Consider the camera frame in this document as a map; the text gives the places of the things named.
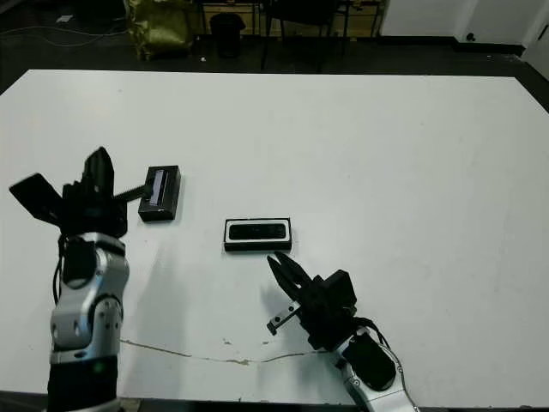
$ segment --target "black rectangular object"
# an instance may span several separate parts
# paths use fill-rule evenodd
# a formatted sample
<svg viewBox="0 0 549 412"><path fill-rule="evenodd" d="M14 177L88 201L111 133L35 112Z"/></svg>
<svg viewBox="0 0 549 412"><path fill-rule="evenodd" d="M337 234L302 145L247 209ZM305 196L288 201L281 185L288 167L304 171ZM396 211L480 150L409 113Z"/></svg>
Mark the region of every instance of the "black rectangular object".
<svg viewBox="0 0 549 412"><path fill-rule="evenodd" d="M139 216L143 221L172 221L178 208L181 173L178 166L153 166L147 171L146 185L153 193L141 199Z"/></svg>
<svg viewBox="0 0 549 412"><path fill-rule="evenodd" d="M289 251L290 218L227 219L223 240L226 251Z"/></svg>

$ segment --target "black cable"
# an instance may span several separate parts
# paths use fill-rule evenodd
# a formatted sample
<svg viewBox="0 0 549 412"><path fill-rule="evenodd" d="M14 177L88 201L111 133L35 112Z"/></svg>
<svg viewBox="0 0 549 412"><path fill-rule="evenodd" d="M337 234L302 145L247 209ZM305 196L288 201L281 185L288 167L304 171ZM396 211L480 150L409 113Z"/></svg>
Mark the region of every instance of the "black cable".
<svg viewBox="0 0 549 412"><path fill-rule="evenodd" d="M51 281L51 291L53 292L53 301L55 304L61 298L61 272L63 271L63 257L65 254L65 237L61 234L57 240L57 266L53 272L53 280Z"/></svg>
<svg viewBox="0 0 549 412"><path fill-rule="evenodd" d="M51 283L51 290L53 292L53 301L55 304L59 301L59 298L57 297L57 276L59 273L59 268L61 267L61 258L57 261L57 266L55 267L55 272L53 272L53 282Z"/></svg>
<svg viewBox="0 0 549 412"><path fill-rule="evenodd" d="M383 333L381 333L381 331L378 329L376 324L373 323L372 320L370 320L368 318L355 318L354 321L355 321L357 326L370 328L370 329L374 330L377 333L377 340L381 344L385 345L388 349L391 349L391 347L389 346L389 342L387 342L387 339L385 339L385 336L383 336Z"/></svg>

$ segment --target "table surface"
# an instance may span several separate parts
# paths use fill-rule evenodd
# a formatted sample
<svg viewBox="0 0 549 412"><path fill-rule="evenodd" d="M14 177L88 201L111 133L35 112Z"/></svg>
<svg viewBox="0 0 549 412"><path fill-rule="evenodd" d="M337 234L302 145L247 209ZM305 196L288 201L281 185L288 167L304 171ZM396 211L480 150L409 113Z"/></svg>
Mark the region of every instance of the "table surface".
<svg viewBox="0 0 549 412"><path fill-rule="evenodd" d="M79 179L99 145L116 191L183 171L178 215L129 206L118 393L351 404L262 254L226 218L292 218L310 274L348 270L425 406L549 405L549 116L513 78L32 70L0 96L0 389L45 392L57 229L8 193Z"/></svg>

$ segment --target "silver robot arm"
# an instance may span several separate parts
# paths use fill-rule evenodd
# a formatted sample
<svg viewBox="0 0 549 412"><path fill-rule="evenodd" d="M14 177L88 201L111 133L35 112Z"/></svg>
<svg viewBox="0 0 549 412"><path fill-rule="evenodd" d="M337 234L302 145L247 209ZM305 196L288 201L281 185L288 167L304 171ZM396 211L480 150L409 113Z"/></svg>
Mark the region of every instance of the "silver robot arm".
<svg viewBox="0 0 549 412"><path fill-rule="evenodd" d="M298 316L314 349L335 357L335 367L357 406L368 412L418 412L404 385L402 365L387 340L367 318L356 318L349 274L337 270L326 280L311 279L288 256L268 257L274 278L293 300L267 324L270 332ZM371 333L377 333L377 341Z"/></svg>
<svg viewBox="0 0 549 412"><path fill-rule="evenodd" d="M113 196L113 186L111 158L99 148L86 159L81 181L65 185L62 196L38 173L9 188L31 215L61 230L48 412L120 409L118 345L130 271L118 239L128 229L127 202L150 197L151 187Z"/></svg>
<svg viewBox="0 0 549 412"><path fill-rule="evenodd" d="M364 328L363 330L359 330L359 334L361 335L362 333L370 332ZM349 346L349 341L343 343L335 351L338 359L335 365L341 370L341 378L343 379L345 389L357 406L361 410L368 410L370 412L418 412L419 408L415 406L407 393L404 384L404 371L395 353L384 344L378 343L379 347L395 363L396 375L395 380L393 380L387 389L374 391L359 377L352 365L345 358L344 353Z"/></svg>
<svg viewBox="0 0 549 412"><path fill-rule="evenodd" d="M67 240L51 314L48 411L117 412L117 356L130 273L122 242L102 233Z"/></svg>

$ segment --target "wall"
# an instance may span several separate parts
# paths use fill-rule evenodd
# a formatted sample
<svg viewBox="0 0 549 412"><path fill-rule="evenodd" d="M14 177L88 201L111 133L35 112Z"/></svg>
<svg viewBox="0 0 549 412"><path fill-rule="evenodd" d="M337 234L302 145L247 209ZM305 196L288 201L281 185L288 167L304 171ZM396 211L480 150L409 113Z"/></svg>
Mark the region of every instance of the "wall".
<svg viewBox="0 0 549 412"><path fill-rule="evenodd" d="M528 45L549 0L389 0L383 36L453 36L477 43Z"/></svg>
<svg viewBox="0 0 549 412"><path fill-rule="evenodd" d="M527 47L534 43L541 33L543 27L549 22L549 0L545 0L545 3L541 6L541 10L535 17L534 22L530 26L530 29L526 32L522 45Z"/></svg>
<svg viewBox="0 0 549 412"><path fill-rule="evenodd" d="M477 43L521 45L545 0L479 0L468 24L456 37L474 33Z"/></svg>
<svg viewBox="0 0 549 412"><path fill-rule="evenodd" d="M383 36L453 36L464 0L389 0Z"/></svg>

